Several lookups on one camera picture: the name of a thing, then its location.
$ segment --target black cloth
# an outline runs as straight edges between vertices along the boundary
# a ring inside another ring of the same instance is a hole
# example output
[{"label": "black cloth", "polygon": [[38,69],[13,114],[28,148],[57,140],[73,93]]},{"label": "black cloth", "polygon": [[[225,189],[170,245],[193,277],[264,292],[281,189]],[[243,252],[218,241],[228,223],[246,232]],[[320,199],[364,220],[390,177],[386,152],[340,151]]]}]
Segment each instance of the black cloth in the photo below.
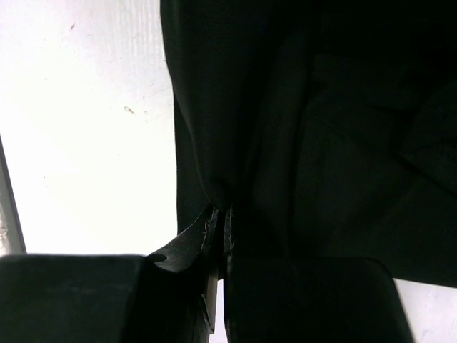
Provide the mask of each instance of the black cloth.
[{"label": "black cloth", "polygon": [[452,13],[444,0],[163,0],[179,231],[208,203],[233,205],[234,249],[372,257],[457,287]]}]

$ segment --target black garment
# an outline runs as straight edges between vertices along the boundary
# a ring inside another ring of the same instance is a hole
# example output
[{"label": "black garment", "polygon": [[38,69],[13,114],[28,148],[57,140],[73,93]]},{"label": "black garment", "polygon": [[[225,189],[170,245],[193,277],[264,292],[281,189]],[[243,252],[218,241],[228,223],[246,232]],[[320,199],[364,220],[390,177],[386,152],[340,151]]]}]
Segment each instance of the black garment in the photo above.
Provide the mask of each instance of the black garment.
[{"label": "black garment", "polygon": [[446,6],[163,0],[179,230],[209,202],[233,204],[234,249],[373,257],[394,277],[457,287]]}]

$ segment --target chipped paint mark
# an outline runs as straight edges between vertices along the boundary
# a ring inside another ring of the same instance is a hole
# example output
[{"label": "chipped paint mark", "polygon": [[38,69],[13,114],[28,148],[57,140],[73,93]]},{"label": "chipped paint mark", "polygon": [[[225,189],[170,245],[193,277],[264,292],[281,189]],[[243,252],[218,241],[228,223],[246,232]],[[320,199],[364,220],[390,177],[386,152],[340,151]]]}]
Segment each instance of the chipped paint mark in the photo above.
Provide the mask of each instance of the chipped paint mark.
[{"label": "chipped paint mark", "polygon": [[135,114],[135,112],[133,112],[132,109],[131,109],[130,107],[128,107],[128,106],[125,106],[125,107],[124,107],[124,111],[125,111],[125,112],[128,112],[128,113]]}]

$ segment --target white surface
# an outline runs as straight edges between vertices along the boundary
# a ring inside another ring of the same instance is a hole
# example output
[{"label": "white surface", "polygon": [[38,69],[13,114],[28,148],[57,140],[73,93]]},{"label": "white surface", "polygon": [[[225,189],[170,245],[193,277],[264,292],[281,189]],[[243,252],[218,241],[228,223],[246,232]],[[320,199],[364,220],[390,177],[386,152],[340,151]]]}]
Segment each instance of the white surface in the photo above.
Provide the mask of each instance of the white surface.
[{"label": "white surface", "polygon": [[[0,133],[30,252],[148,254],[174,237],[158,0],[0,0],[0,66]],[[418,342],[457,342],[455,290],[400,290]],[[222,313],[213,343],[226,342]]]}]

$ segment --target black fabric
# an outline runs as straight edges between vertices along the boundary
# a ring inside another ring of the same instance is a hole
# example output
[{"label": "black fabric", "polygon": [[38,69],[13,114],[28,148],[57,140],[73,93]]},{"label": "black fabric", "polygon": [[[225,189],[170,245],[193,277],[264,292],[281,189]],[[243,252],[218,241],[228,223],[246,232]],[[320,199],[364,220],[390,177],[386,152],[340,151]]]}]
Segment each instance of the black fabric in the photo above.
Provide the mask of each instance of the black fabric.
[{"label": "black fabric", "polygon": [[457,26],[442,1],[163,0],[178,221],[457,287]]}]

